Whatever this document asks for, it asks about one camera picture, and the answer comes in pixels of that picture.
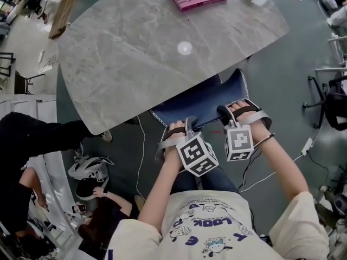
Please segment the person's right hand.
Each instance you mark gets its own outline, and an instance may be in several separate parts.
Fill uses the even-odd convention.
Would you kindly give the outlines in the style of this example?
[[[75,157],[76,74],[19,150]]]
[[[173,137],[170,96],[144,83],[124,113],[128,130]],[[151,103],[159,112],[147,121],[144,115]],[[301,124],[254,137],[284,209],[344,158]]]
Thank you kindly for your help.
[[[259,107],[256,107],[254,104],[247,101],[238,101],[232,103],[228,106],[230,111],[229,120],[235,122],[241,122],[247,120],[250,116],[260,111]]]

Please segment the person's right forearm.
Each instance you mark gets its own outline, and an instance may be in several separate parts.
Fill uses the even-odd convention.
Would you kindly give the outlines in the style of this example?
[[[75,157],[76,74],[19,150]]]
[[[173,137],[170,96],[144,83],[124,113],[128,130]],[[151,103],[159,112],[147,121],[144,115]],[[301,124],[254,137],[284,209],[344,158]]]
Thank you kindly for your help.
[[[275,171],[280,185],[289,200],[298,194],[307,192],[309,187],[296,163],[280,146],[262,121],[251,124],[253,141],[259,143],[259,147],[265,155],[271,168]]]

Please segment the blue jeans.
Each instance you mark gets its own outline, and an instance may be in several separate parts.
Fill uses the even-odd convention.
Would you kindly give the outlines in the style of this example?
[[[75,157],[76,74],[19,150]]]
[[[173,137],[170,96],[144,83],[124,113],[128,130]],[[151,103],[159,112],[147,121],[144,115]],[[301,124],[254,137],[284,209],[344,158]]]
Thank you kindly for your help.
[[[202,190],[204,191],[210,190],[239,193],[235,185],[219,166],[202,175],[200,181],[202,184]],[[198,190],[196,177],[192,173],[184,171],[176,177],[170,194],[196,190]]]

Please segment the cream printed t-shirt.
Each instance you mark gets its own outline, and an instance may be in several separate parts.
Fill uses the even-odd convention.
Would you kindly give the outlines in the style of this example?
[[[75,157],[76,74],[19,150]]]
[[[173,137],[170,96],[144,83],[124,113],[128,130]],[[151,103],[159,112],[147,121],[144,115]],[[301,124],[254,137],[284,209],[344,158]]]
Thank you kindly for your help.
[[[271,244],[255,233],[239,194],[186,191],[170,196],[160,230],[122,220],[105,260],[327,260],[329,238],[308,192],[290,202],[269,237]]]

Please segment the white and black helmet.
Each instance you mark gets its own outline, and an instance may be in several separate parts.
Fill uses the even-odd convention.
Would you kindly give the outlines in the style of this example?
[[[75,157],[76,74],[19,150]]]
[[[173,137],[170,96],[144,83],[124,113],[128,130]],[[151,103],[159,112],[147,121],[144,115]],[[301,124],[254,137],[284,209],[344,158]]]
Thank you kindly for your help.
[[[76,196],[84,201],[95,199],[93,191],[96,187],[105,188],[109,181],[107,165],[114,165],[106,157],[75,157],[75,163],[68,170],[70,177],[78,181]]]

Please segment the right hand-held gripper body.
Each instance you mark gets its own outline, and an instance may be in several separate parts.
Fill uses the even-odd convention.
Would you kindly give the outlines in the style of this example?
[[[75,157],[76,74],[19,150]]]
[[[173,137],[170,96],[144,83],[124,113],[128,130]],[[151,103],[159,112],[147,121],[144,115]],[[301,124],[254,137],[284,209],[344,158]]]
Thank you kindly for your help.
[[[242,101],[254,104],[249,99],[242,99]],[[259,145],[259,143],[253,142],[251,132],[251,124],[257,121],[262,121],[266,129],[270,129],[272,124],[272,119],[260,108],[259,112],[253,114],[247,120],[235,122],[235,127],[224,126],[226,134],[224,146],[227,161],[240,161],[250,158],[254,149]]]

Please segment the black office chair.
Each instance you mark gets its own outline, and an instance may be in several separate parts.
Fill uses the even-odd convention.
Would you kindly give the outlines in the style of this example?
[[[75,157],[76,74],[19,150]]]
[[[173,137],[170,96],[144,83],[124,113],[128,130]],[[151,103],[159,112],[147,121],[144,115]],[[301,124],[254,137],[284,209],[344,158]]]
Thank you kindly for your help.
[[[323,125],[323,118],[326,117],[329,125],[337,131],[347,129],[347,90],[343,89],[342,83],[347,83],[347,76],[339,76],[329,81],[329,84],[323,83],[320,87],[317,79],[308,76],[308,81],[313,81],[319,94],[320,100],[314,104],[303,103],[302,109],[320,106],[319,122],[314,128],[319,129]]]

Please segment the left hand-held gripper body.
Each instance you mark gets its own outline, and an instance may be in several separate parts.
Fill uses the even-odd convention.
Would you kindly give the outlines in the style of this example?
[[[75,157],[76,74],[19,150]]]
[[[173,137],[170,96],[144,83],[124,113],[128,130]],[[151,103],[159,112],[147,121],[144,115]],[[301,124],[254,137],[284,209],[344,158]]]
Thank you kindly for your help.
[[[183,164],[183,170],[196,177],[201,177],[219,165],[211,145],[203,140],[201,132],[198,132],[194,138],[185,136],[176,140],[166,140],[168,131],[167,127],[158,144],[156,160],[163,162],[165,150],[175,147]]]

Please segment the grey marble table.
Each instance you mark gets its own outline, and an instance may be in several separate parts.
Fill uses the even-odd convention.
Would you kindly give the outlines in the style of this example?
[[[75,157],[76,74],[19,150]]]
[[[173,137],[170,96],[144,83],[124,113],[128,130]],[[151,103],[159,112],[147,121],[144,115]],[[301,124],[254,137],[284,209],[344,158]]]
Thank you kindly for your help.
[[[59,39],[70,98],[100,134],[226,70],[288,33],[272,0],[180,11],[173,0],[99,0]]]

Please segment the person's left forearm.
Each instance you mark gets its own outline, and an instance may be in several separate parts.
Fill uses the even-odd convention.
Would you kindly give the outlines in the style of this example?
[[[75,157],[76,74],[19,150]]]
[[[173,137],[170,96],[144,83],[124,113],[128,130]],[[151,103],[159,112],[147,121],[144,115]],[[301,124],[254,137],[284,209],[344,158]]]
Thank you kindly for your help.
[[[170,192],[182,166],[177,149],[167,148],[164,164],[139,214],[139,221],[161,229]]]

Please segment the person's left hand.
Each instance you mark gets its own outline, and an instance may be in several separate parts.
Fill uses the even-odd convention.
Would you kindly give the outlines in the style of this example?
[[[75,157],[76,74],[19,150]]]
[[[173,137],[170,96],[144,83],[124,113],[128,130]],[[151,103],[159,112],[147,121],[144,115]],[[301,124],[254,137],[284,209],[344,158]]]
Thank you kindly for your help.
[[[177,122],[170,124],[166,140],[176,140],[185,136],[185,122],[178,120]]]

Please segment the wooden floor platform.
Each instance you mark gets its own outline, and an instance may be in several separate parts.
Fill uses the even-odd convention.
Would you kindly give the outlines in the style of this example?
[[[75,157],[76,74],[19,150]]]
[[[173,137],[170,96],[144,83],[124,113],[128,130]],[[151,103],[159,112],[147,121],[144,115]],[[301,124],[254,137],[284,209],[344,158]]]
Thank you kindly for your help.
[[[52,27],[48,35],[49,39],[55,39],[64,33],[70,17],[71,8],[75,1],[76,0],[61,0],[52,22]]]

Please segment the blue upholstered chair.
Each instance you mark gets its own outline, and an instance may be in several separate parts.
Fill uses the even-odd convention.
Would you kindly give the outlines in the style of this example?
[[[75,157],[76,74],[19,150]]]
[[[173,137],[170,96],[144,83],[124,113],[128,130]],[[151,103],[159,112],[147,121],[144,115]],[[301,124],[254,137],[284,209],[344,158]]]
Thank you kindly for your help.
[[[218,106],[245,98],[249,98],[247,82],[243,71],[237,68],[225,82],[217,74],[153,107],[150,113],[164,126],[194,116],[197,120],[192,128],[198,131],[222,118]]]

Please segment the white work table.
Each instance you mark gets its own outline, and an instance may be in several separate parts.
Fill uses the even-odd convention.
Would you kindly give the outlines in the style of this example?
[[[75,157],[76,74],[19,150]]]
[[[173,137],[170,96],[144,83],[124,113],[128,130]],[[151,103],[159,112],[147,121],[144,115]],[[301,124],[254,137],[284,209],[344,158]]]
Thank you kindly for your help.
[[[46,123],[57,122],[56,98],[53,95],[0,95],[0,119],[10,112],[30,115]],[[29,217],[38,221],[35,231],[55,245],[53,257],[64,260],[70,246],[76,241],[76,227],[80,216],[72,216],[75,204],[60,152],[30,158],[46,195],[48,210],[31,201]]]

